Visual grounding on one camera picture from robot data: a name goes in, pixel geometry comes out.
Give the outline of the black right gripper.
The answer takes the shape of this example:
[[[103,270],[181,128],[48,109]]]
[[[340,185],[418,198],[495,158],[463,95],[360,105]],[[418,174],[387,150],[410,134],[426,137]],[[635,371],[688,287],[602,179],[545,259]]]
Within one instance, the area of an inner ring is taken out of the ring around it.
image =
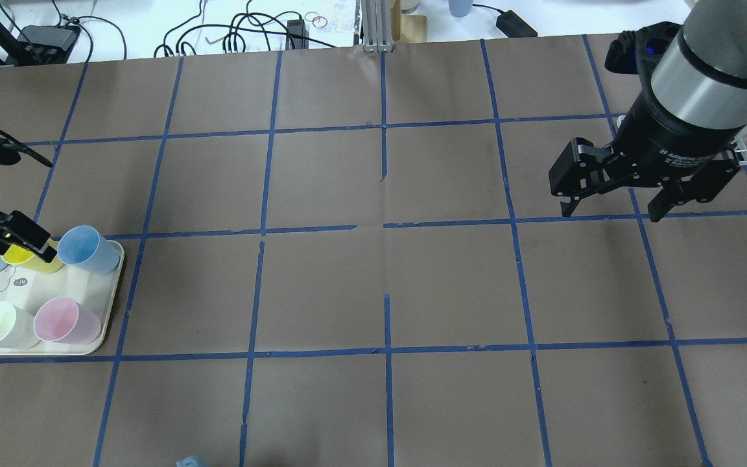
[[[549,169],[549,191],[569,218],[580,202],[616,188],[655,188],[647,204],[649,221],[659,222],[673,208],[709,203],[739,172],[735,158],[723,153],[735,129],[706,129],[678,119],[649,91],[635,99],[610,148],[581,137],[570,139]],[[606,162],[611,158],[611,178]]]

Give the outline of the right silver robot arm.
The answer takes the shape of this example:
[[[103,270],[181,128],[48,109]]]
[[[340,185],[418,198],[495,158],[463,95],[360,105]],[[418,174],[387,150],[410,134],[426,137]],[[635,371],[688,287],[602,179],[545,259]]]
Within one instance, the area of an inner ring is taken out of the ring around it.
[[[658,191],[653,222],[714,200],[742,167],[731,145],[747,125],[747,1],[700,1],[681,25],[626,30],[605,66],[637,76],[641,92],[609,145],[575,137],[549,169],[562,215],[623,187]]]

